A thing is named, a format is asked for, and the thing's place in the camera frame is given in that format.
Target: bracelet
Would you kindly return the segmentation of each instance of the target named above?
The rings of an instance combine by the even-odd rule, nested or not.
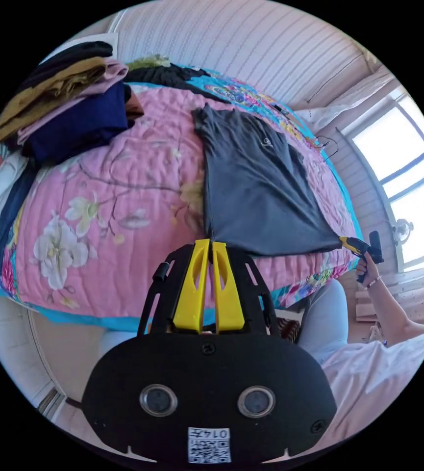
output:
[[[372,280],[365,289],[369,289],[372,285],[374,285],[378,280],[381,280],[381,276],[378,275],[374,280]]]

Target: person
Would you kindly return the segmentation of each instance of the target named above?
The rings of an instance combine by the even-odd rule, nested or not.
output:
[[[269,462],[297,458],[335,445],[358,433],[398,397],[424,360],[424,325],[411,321],[385,286],[368,253],[360,259],[356,276],[365,273],[367,288],[387,346],[379,341],[348,343],[346,294],[334,279],[314,293],[306,308],[298,346],[321,365],[337,404],[337,412],[318,443],[309,450]],[[101,355],[134,337],[107,331]]]

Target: window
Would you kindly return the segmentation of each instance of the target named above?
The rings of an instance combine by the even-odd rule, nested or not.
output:
[[[405,219],[412,231],[398,244],[399,271],[424,267],[424,116],[398,90],[369,110],[346,137],[371,168],[390,222]]]

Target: stack of folded clothes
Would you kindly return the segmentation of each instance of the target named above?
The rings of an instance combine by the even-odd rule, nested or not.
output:
[[[42,62],[0,116],[0,272],[9,231],[38,171],[133,126],[143,109],[123,83],[128,67],[102,41],[72,46]]]

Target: pink clothing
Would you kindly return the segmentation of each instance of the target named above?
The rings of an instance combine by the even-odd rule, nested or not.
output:
[[[112,85],[121,81],[128,73],[128,67],[115,59],[105,59],[107,69],[104,75],[96,82],[90,85],[86,90],[82,91],[76,98],[64,103],[62,106],[55,108],[50,113],[46,114],[43,118],[39,119],[35,123],[26,126],[25,128],[17,131],[17,143],[19,145],[24,144],[28,137],[41,128],[44,124],[48,123],[51,119],[59,114],[63,113],[67,109],[73,107],[80,101],[92,95],[100,95],[108,90]]]
[[[350,343],[322,365],[338,410],[308,455],[360,432],[378,418],[408,385],[424,360],[424,334],[386,348],[382,343]],[[272,460],[283,461],[289,456]]]

